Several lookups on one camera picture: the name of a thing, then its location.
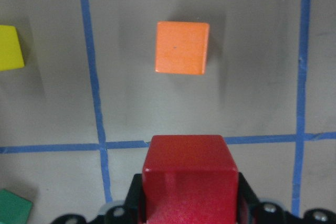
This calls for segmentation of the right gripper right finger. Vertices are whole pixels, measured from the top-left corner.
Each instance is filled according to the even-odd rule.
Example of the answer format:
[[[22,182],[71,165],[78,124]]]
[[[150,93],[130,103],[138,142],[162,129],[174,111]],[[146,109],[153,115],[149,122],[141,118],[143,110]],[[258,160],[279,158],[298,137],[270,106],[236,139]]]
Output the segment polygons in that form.
[[[323,208],[307,210],[302,218],[278,204],[260,201],[246,178],[238,173],[237,223],[241,224],[335,224],[335,212]]]

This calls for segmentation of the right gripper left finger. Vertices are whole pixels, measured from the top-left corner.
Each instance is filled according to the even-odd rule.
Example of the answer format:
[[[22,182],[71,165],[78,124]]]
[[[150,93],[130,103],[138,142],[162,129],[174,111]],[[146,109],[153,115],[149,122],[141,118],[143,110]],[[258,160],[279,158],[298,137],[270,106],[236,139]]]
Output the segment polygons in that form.
[[[124,201],[115,201],[103,205],[97,216],[87,220],[78,214],[65,214],[52,223],[144,223],[144,192],[142,175],[135,174]]]

